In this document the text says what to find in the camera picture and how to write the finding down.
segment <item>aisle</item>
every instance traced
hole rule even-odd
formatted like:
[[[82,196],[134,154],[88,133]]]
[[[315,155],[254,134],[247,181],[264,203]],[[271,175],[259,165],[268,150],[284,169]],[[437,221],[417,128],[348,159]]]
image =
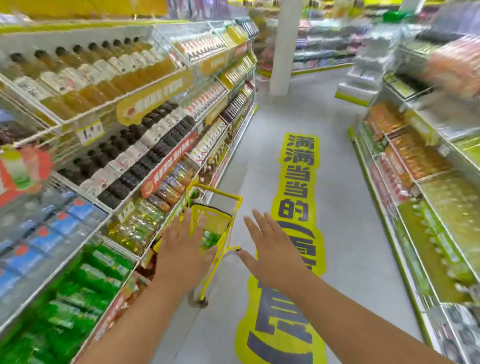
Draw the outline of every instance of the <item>aisle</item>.
[[[348,297],[421,339],[390,245],[373,205],[347,128],[365,109],[334,98],[345,70],[297,76],[287,97],[260,87],[253,117],[219,188],[243,196],[232,243],[254,252],[241,217],[253,208],[270,211],[278,186],[278,156],[285,133],[320,139],[315,203],[325,244],[325,281]],[[249,272],[235,256],[220,265],[209,305],[187,302],[176,312],[160,343],[155,364],[240,364],[234,347],[248,304]],[[339,361],[327,349],[329,364]]]

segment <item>hand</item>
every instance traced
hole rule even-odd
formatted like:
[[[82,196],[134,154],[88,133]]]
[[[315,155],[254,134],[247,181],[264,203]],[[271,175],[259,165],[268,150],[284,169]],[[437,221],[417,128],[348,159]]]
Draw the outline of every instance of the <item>hand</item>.
[[[253,210],[253,216],[258,227],[248,216],[243,220],[257,247],[258,258],[245,250],[238,251],[237,255],[261,283],[288,296],[310,271],[290,238],[267,212],[262,216]]]
[[[192,236],[191,219],[192,211],[187,208],[181,226],[180,218],[176,216],[163,231],[154,278],[154,281],[167,285],[169,291],[182,296],[200,283],[217,251],[216,246],[206,252],[201,249],[205,218],[199,218]]]

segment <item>forearm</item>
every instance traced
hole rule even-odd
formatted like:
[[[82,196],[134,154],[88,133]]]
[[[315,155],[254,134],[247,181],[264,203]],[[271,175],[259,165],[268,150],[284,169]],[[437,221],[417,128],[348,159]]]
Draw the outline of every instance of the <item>forearm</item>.
[[[452,364],[312,272],[287,295],[343,364]]]
[[[148,364],[183,299],[164,281],[153,281],[140,298],[78,364]]]

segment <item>shopping basket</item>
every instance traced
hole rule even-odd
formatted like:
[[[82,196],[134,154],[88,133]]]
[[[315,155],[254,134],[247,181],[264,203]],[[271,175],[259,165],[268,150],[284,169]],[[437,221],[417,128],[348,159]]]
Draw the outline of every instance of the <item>shopping basket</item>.
[[[191,195],[191,189],[193,187],[200,188],[205,191],[211,191],[214,194],[219,194],[224,197],[232,198],[236,200],[236,205],[233,208],[232,214],[228,214],[218,208],[207,206],[203,204],[191,204],[190,208],[192,210],[192,222],[190,224],[190,234],[193,233],[193,230],[198,224],[198,219],[200,216],[206,216],[204,230],[213,232],[220,235],[220,239],[217,242],[217,253],[215,259],[213,260],[212,265],[210,266],[208,273],[204,279],[200,282],[200,285],[195,289],[195,292],[199,292],[197,296],[197,301],[200,307],[206,307],[208,305],[208,300],[205,297],[206,290],[208,285],[212,281],[212,278],[215,274],[218,265],[222,261],[222,258],[229,252],[234,250],[239,250],[239,246],[230,246],[230,237],[232,234],[233,222],[235,221],[235,215],[240,208],[242,198],[234,194],[227,194],[216,188],[206,186],[201,183],[192,182],[187,189],[187,196]]]

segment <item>yellow floor decal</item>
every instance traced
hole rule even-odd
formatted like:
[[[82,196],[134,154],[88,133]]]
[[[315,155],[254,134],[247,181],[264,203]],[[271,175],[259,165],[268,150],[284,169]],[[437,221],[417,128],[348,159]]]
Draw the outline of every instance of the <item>yellow floor decal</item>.
[[[305,265],[325,272],[324,240],[316,228],[314,189],[320,141],[285,134],[279,162],[280,185],[271,215],[289,235]],[[243,364],[326,364],[325,343],[298,308],[280,292],[248,281],[249,303],[239,322],[235,350]]]

